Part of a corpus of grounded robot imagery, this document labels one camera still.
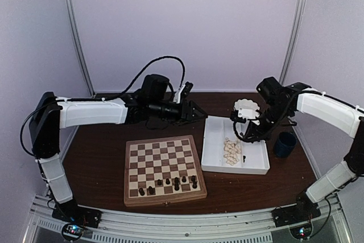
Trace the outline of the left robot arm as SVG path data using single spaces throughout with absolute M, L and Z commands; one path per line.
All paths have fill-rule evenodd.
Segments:
M 136 124 L 151 117 L 169 123 L 190 123 L 207 118 L 207 113 L 187 99 L 193 85 L 183 84 L 171 101 L 165 99 L 169 79 L 147 75 L 142 87 L 113 98 L 65 98 L 45 92 L 35 113 L 30 115 L 32 153 L 50 187 L 60 214 L 70 223 L 79 221 L 81 208 L 69 186 L 59 158 L 60 130 L 94 124 Z

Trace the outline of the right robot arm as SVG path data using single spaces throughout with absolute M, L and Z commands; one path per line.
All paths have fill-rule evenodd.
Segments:
M 297 221 L 305 220 L 317 203 L 334 192 L 342 190 L 349 183 L 363 176 L 363 108 L 320 92 L 303 83 L 283 86 L 274 77 L 263 79 L 257 91 L 268 105 L 263 112 L 253 110 L 244 133 L 237 137 L 246 143 L 267 140 L 282 120 L 299 113 L 308 115 L 310 126 L 304 123 L 302 129 L 311 147 L 320 148 L 324 153 L 321 159 L 328 159 L 334 149 L 334 158 L 339 163 L 329 167 L 311 186 L 296 198 L 291 215 Z

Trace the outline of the dark knight piece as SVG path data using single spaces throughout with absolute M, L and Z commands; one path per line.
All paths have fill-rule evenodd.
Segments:
M 149 193 L 150 195 L 154 195 L 154 194 L 155 194 L 155 189 L 154 189 L 152 186 L 149 186 L 149 187 L 148 187 L 148 193 Z

